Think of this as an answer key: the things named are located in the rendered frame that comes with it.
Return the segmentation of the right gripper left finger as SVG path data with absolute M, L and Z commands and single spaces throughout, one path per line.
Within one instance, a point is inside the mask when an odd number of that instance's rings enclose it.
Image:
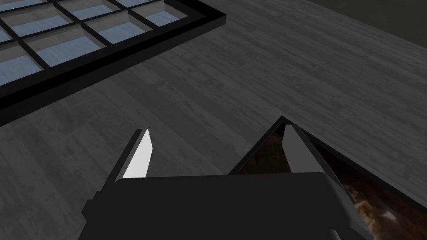
M 138 128 L 121 153 L 102 190 L 124 178 L 145 178 L 153 151 L 149 130 Z

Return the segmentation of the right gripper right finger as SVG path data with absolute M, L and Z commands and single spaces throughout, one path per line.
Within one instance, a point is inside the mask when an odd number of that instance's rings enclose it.
M 341 187 L 352 203 L 354 198 L 343 185 L 325 159 L 320 155 L 302 129 L 296 124 L 284 128 L 282 148 L 292 173 L 325 173 Z

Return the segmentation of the black framed dark picture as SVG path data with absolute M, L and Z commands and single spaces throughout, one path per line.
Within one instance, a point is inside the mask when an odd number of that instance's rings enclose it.
M 287 125 L 281 116 L 230 174 L 285 173 L 290 168 L 281 143 Z M 374 240 L 427 240 L 427 208 L 382 181 L 350 158 L 301 128 L 302 141 L 321 157 L 346 188 Z

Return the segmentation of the black framed window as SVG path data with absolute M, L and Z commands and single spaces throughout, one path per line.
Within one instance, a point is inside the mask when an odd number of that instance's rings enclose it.
M 224 25 L 200 0 L 0 0 L 0 115 Z

